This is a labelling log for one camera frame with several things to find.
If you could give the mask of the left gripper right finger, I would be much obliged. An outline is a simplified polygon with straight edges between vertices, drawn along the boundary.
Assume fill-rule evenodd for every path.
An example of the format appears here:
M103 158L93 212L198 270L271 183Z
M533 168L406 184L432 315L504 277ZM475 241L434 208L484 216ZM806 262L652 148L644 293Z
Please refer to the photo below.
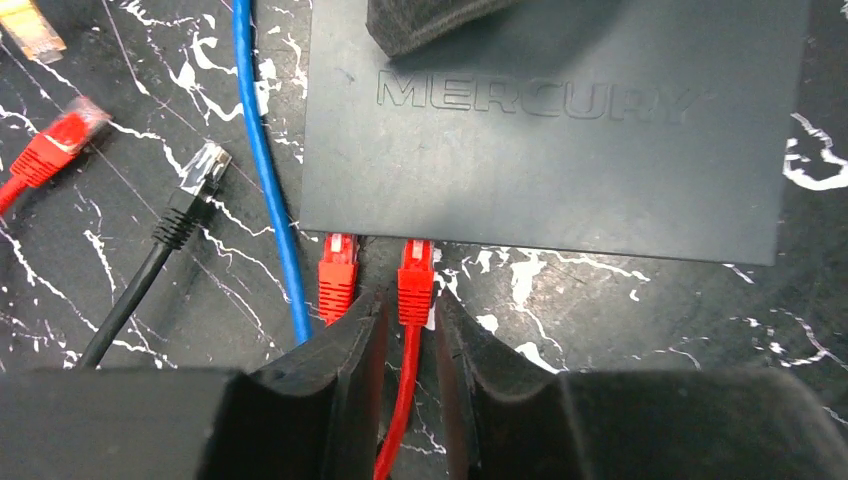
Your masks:
M843 479L847 444L773 369L553 373L435 302L453 479Z

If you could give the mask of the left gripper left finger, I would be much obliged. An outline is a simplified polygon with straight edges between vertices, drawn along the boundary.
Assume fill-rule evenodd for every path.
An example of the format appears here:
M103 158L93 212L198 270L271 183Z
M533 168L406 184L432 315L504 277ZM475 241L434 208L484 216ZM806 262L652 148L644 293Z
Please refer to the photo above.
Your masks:
M384 293L252 373L35 370L1 378L5 479L368 479Z

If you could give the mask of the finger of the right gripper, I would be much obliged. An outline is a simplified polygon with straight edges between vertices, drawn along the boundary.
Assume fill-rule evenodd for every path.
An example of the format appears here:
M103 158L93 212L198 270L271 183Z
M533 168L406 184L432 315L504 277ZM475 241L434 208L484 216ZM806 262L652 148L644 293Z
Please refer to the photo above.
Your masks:
M369 0L366 28L389 58L406 55L512 0Z

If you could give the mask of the black pad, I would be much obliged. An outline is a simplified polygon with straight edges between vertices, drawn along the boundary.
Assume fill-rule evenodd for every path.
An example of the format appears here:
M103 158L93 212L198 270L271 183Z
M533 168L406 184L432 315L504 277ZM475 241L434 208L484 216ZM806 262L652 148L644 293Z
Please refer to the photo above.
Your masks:
M810 10L523 1L392 60L318 1L300 224L771 265Z

